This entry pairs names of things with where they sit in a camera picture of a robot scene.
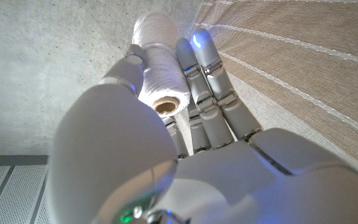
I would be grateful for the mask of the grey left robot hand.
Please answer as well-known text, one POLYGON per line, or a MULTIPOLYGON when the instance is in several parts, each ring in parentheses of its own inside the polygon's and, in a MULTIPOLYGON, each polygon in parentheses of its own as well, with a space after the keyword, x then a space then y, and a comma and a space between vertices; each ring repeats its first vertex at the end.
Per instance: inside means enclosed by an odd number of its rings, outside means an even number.
POLYGON ((61 120, 48 159, 54 223, 358 223, 358 170, 239 99, 205 29, 179 39, 195 151, 138 98, 146 51, 126 56, 61 120))

